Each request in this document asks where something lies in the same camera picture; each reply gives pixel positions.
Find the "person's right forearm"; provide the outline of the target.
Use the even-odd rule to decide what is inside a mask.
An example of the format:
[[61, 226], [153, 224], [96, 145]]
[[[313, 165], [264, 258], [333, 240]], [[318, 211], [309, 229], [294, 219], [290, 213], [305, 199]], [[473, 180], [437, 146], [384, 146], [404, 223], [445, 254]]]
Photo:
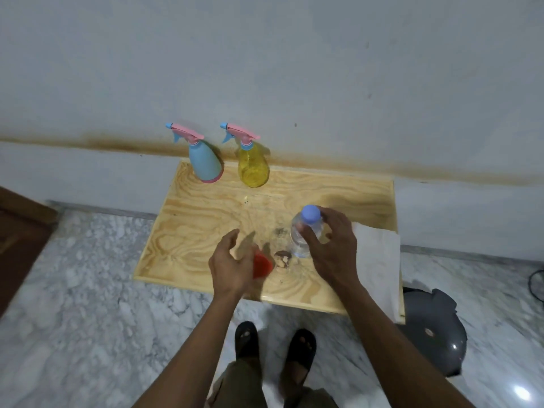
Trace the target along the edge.
[[332, 286], [391, 408], [475, 408], [400, 332], [358, 280]]

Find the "red plastic funnel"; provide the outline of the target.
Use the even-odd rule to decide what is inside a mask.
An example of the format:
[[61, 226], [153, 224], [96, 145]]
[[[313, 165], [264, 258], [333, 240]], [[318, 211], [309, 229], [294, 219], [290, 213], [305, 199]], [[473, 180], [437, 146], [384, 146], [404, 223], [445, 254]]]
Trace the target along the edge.
[[253, 279], [260, 280], [265, 279], [274, 270], [275, 263], [270, 260], [260, 249], [255, 251], [254, 255], [254, 268]]

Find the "light wooden table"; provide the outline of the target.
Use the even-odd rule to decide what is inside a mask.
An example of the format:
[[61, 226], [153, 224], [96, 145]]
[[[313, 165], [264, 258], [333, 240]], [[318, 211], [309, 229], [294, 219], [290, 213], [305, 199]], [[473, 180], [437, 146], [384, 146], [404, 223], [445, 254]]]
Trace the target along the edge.
[[225, 164], [217, 182], [204, 184], [181, 161], [133, 277], [212, 293], [208, 260], [224, 234], [239, 228], [237, 247], [256, 243], [271, 257], [272, 231], [291, 228], [295, 214], [310, 204], [332, 207], [363, 225], [397, 231], [391, 179], [273, 166], [265, 185], [249, 188], [234, 163]]

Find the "blue spray bottle pink trigger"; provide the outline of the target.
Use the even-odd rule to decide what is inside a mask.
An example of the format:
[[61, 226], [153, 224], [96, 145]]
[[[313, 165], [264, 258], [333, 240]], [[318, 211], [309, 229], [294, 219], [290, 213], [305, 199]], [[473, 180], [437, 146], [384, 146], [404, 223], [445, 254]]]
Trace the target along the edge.
[[177, 123], [166, 123], [166, 128], [173, 134], [173, 142], [185, 139], [188, 144], [189, 160], [195, 176], [202, 183], [217, 182], [224, 171], [224, 166], [212, 148], [205, 142], [205, 137], [193, 129]]

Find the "clear water bottle blue cap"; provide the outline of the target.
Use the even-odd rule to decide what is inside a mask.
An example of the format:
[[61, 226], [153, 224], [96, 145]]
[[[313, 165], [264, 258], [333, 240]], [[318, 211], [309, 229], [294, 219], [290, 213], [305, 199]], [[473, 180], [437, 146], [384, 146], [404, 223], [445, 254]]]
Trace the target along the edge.
[[297, 225], [309, 226], [319, 239], [324, 229], [324, 222], [320, 209], [316, 205], [306, 205], [292, 219], [290, 250], [298, 258], [310, 256], [309, 245], [297, 229]]

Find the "white cloth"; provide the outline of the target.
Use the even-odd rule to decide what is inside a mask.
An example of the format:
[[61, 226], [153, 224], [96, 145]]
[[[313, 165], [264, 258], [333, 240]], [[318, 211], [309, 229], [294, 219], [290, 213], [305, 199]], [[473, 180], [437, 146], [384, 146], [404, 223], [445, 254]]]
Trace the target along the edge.
[[352, 222], [356, 268], [361, 284], [392, 322], [402, 324], [400, 237], [394, 231]]

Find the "clear glass bottle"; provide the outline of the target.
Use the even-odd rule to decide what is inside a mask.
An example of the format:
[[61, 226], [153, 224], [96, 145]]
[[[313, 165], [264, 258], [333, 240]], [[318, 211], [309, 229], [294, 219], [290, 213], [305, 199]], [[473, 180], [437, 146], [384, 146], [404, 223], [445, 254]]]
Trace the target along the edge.
[[270, 240], [270, 255], [275, 263], [274, 260], [274, 253], [281, 250], [290, 251], [292, 253], [292, 259], [293, 259], [293, 251], [292, 251], [292, 240], [290, 236], [290, 228], [286, 227], [277, 227], [272, 231], [271, 234], [271, 240]]

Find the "brown wooden door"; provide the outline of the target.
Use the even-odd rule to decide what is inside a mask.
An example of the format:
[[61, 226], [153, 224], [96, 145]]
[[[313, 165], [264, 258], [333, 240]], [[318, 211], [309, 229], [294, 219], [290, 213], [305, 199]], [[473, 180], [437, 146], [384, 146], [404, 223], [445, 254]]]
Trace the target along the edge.
[[0, 318], [57, 227], [59, 213], [0, 186]]

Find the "person's left forearm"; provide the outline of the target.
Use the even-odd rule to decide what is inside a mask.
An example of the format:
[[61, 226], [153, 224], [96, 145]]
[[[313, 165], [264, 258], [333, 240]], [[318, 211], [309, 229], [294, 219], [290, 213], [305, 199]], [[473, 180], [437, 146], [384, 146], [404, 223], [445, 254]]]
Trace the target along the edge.
[[240, 290], [214, 293], [200, 321], [181, 348], [133, 408], [203, 408]]

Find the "person's olive trousers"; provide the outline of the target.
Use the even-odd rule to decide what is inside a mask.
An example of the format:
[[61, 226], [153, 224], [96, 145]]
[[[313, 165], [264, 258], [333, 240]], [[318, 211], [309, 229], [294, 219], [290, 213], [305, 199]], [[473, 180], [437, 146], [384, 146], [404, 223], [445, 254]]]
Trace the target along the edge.
[[[205, 408], [268, 408], [262, 389], [262, 369], [255, 357], [231, 362], [216, 380]], [[284, 401], [283, 408], [339, 408], [323, 388], [303, 386]]]

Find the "person's right hand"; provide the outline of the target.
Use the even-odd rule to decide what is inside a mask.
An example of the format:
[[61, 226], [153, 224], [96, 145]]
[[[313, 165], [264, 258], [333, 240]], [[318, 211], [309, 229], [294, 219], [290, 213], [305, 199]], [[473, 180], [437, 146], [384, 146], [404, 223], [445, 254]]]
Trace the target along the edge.
[[318, 206], [322, 219], [330, 227], [328, 241], [322, 243], [322, 259], [313, 260], [316, 272], [339, 298], [361, 288], [356, 269], [357, 239], [351, 221], [342, 212]]

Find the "yellow spray bottle pink trigger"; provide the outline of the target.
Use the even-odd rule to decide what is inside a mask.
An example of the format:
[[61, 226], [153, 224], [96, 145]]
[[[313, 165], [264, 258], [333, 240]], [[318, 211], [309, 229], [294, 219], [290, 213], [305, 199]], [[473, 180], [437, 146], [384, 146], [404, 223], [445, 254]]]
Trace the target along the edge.
[[222, 143], [226, 143], [230, 139], [237, 139], [239, 142], [238, 174], [242, 183], [249, 188], [259, 188], [266, 184], [269, 178], [269, 166], [261, 150], [255, 144], [260, 140], [260, 136], [232, 123], [221, 123], [220, 127], [226, 131]]

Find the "person's right black sandal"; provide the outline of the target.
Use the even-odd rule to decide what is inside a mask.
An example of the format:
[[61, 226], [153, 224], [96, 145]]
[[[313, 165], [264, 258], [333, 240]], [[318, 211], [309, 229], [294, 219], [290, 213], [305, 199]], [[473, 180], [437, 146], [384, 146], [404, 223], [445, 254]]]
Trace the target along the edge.
[[284, 400], [295, 398], [304, 390], [315, 355], [315, 335], [308, 329], [298, 329], [290, 341], [280, 374], [279, 391]]

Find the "person's left hand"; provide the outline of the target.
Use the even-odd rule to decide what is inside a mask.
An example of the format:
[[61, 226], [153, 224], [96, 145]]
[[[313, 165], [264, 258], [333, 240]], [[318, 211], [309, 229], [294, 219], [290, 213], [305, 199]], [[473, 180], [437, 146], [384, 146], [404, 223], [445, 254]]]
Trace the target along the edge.
[[213, 302], [238, 302], [253, 280], [254, 255], [258, 246], [244, 247], [238, 258], [221, 255], [221, 240], [208, 261], [213, 280]]

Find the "person's left black sandal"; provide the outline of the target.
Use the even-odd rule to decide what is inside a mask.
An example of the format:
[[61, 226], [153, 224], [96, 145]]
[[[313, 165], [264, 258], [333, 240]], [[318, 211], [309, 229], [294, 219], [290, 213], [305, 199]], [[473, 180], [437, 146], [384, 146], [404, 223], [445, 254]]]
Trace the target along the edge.
[[255, 324], [244, 321], [235, 330], [235, 359], [238, 361], [248, 358], [260, 358], [260, 344]]

